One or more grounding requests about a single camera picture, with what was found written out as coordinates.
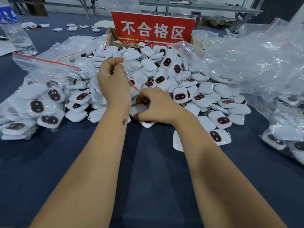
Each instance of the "hand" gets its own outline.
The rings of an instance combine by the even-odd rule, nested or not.
[[[123,58],[115,57],[102,62],[97,79],[108,107],[131,107],[131,92],[123,71]]]
[[[142,89],[137,96],[136,104],[143,103],[147,100],[151,101],[149,109],[135,115],[135,119],[140,121],[157,121],[173,125],[176,120],[179,120],[179,115],[187,111],[172,100],[168,91],[163,91],[159,87]]]

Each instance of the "forearm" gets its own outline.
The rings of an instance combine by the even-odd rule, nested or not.
[[[128,115],[128,109],[105,111],[91,139],[30,228],[109,226]]]
[[[174,123],[189,165],[200,215],[210,227],[286,227],[188,112]]]

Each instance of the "不合格区 sign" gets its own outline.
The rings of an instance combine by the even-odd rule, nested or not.
[[[194,19],[117,11],[112,11],[112,17],[118,40],[149,46],[189,42],[195,23]]]

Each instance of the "blue label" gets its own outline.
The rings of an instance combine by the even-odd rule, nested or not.
[[[11,24],[19,22],[16,14],[10,6],[0,7],[0,24]]]

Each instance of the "plastic bottle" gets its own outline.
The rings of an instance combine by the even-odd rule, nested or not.
[[[0,26],[2,26],[6,36],[14,44],[18,53],[29,56],[38,53],[31,39],[21,27],[8,0],[0,0]]]

